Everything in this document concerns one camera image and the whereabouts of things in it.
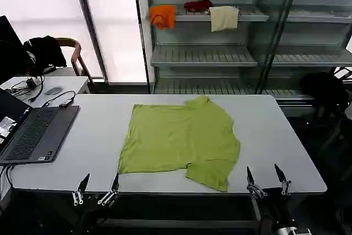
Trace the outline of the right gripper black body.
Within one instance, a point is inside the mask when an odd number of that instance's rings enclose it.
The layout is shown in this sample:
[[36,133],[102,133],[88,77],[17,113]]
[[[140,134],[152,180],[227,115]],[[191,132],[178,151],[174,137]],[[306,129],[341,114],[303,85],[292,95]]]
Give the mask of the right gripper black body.
[[291,195],[282,194],[281,188],[264,188],[266,195],[259,204],[264,206],[267,215],[272,220],[273,229],[288,228],[292,225],[292,218],[288,210]]

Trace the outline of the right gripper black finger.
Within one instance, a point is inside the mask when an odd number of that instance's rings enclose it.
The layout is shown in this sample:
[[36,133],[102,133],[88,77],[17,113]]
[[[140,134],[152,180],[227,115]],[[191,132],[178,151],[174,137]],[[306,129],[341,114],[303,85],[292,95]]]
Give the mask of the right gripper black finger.
[[291,180],[287,180],[284,172],[279,168],[279,166],[275,163],[274,168],[276,170],[277,177],[281,183],[282,187],[282,195],[289,196],[290,195],[290,185],[291,185]]
[[249,166],[246,167],[246,177],[247,177],[247,190],[256,199],[263,199],[267,196],[267,193],[255,183],[253,175]]

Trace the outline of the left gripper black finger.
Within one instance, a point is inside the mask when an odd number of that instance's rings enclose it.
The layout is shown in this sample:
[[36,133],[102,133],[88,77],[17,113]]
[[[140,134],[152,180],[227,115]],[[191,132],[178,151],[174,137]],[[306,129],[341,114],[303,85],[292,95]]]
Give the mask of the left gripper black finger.
[[84,193],[90,179],[90,174],[88,173],[85,178],[80,182],[76,191],[72,192],[74,206],[82,205]]
[[108,191],[98,202],[98,205],[102,205],[102,206],[110,206],[110,204],[112,202],[114,202],[114,200],[117,197],[118,194],[118,188],[119,188],[119,174],[117,173],[110,191]]

